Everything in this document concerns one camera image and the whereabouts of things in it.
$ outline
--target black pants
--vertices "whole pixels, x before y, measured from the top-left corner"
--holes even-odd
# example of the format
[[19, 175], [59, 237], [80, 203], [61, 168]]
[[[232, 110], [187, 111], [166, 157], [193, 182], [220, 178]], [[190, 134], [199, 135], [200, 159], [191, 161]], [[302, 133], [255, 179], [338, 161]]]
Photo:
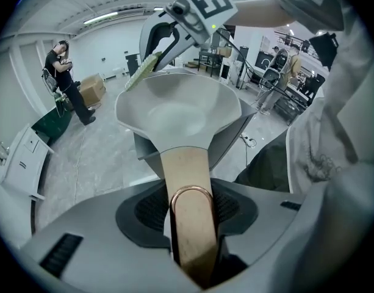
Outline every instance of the black pants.
[[286, 134], [284, 131], [254, 157], [234, 181], [244, 186], [290, 192], [287, 176]]
[[71, 85], [63, 91], [72, 103], [74, 110], [80, 121], [86, 121], [90, 117], [90, 112], [84, 104], [84, 99], [79, 93], [76, 84], [71, 82]]

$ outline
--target black t-shirt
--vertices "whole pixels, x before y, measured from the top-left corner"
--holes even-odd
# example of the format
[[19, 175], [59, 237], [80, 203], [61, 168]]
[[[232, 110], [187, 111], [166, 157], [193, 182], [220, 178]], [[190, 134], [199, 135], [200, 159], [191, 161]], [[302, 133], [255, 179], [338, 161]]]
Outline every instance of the black t-shirt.
[[55, 53], [54, 50], [51, 50], [47, 56], [46, 56], [46, 63], [45, 67], [48, 69], [52, 77], [55, 77], [55, 79], [58, 82], [58, 87], [61, 91], [64, 91], [69, 87], [71, 84], [71, 76], [69, 71], [63, 71], [59, 73], [58, 71], [55, 71], [55, 68], [53, 67], [52, 63], [54, 62], [60, 62], [58, 59], [57, 54]]

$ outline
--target white cabinet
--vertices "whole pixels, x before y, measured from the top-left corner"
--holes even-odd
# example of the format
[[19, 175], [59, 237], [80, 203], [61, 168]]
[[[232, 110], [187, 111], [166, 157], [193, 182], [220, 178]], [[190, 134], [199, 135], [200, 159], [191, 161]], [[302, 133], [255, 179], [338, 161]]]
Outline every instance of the white cabinet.
[[6, 189], [24, 192], [34, 200], [44, 200], [44, 196], [38, 194], [38, 185], [48, 151], [54, 152], [27, 125], [10, 146], [0, 184]]

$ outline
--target drawer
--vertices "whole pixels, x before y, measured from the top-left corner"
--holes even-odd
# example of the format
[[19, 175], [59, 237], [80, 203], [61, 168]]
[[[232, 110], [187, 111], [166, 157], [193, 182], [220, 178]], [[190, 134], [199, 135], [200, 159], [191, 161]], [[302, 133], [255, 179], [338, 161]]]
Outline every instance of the drawer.
[[31, 152], [33, 153], [37, 144], [39, 142], [39, 137], [31, 130], [28, 129], [26, 131], [26, 134], [23, 138], [23, 143], [24, 146]]

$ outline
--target cardboard box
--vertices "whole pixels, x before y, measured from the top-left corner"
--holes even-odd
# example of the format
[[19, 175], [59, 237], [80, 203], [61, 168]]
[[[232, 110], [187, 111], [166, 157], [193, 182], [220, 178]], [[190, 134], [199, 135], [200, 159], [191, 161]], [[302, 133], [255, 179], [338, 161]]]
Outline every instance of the cardboard box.
[[189, 67], [189, 68], [198, 68], [198, 62], [194, 62], [194, 61], [188, 62], [186, 64], [186, 67]]
[[101, 100], [106, 92], [104, 81], [99, 74], [89, 76], [81, 81], [80, 93], [86, 106], [91, 106]]
[[224, 56], [224, 57], [230, 57], [231, 48], [229, 46], [218, 47], [217, 48], [217, 54], [219, 54], [221, 56]]
[[203, 65], [202, 63], [200, 63], [199, 70], [206, 71], [207, 65]]

